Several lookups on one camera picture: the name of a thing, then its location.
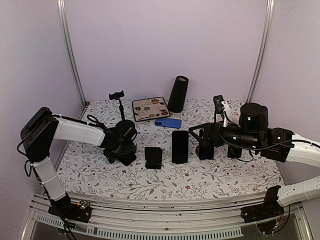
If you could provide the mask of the blue edged black phone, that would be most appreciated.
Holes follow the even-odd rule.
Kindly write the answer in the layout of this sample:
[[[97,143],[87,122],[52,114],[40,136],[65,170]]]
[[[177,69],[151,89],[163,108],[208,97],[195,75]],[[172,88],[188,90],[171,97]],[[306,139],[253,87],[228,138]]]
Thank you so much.
[[[213,146],[203,147],[199,145],[198,157],[200,160],[213,160],[215,154],[215,148]]]

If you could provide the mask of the black clamp phone mount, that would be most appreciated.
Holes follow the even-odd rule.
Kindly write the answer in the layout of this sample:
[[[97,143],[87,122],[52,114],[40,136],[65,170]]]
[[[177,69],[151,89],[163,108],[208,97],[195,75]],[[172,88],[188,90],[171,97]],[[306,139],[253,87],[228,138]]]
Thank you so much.
[[[145,167],[160,170],[162,168],[162,154],[163,150],[160,147],[145,147]]]

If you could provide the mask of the small black phone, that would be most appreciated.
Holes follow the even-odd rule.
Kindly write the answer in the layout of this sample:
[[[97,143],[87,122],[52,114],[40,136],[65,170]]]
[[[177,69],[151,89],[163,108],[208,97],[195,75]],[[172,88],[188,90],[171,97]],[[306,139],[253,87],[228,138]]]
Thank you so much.
[[[124,165],[124,166],[129,166],[130,164],[132,164],[135,160],[137,159],[137,156],[135,153],[131,152],[126,154],[125,156],[123,156],[120,159],[120,162]]]

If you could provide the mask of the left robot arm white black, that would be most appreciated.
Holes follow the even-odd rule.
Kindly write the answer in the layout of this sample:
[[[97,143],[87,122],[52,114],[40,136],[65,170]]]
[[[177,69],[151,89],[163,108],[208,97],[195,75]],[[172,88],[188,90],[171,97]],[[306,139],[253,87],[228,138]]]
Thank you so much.
[[[29,160],[40,184],[56,201],[55,209],[63,217],[70,217],[75,211],[74,205],[65,199],[67,193],[50,159],[52,142],[62,140],[99,147],[109,163],[119,161],[129,166],[137,158],[134,144],[137,134],[131,120],[122,119],[114,127],[107,127],[93,115],[83,121],[41,107],[22,128],[21,142],[17,146],[23,147],[20,154]]]

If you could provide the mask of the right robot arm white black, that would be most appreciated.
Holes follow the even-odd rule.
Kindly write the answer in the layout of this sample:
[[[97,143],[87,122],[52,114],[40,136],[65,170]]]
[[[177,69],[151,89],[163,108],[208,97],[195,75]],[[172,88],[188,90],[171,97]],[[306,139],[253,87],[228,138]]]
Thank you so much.
[[[320,166],[320,144],[291,130],[268,126],[268,108],[257,103],[246,103],[240,108],[238,123],[227,114],[228,105],[215,105],[215,115],[222,121],[204,123],[189,128],[188,132],[203,147],[228,146],[228,153],[238,158],[242,150],[281,163],[302,163]]]

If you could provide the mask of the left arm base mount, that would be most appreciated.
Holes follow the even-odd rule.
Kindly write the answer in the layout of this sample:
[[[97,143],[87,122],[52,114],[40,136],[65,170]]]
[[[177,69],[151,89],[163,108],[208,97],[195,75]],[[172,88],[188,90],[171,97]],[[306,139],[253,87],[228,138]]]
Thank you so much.
[[[68,195],[59,200],[50,200],[48,213],[62,219],[88,223],[92,213],[91,203],[80,200],[72,203]]]

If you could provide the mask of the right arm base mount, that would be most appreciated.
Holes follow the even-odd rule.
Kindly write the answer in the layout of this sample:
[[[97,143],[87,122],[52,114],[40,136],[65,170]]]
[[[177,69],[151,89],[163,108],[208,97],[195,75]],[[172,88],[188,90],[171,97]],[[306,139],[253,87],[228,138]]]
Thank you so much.
[[[283,215],[285,210],[277,202],[280,188],[280,185],[269,188],[262,203],[243,207],[240,216],[243,218],[244,222],[251,223]]]

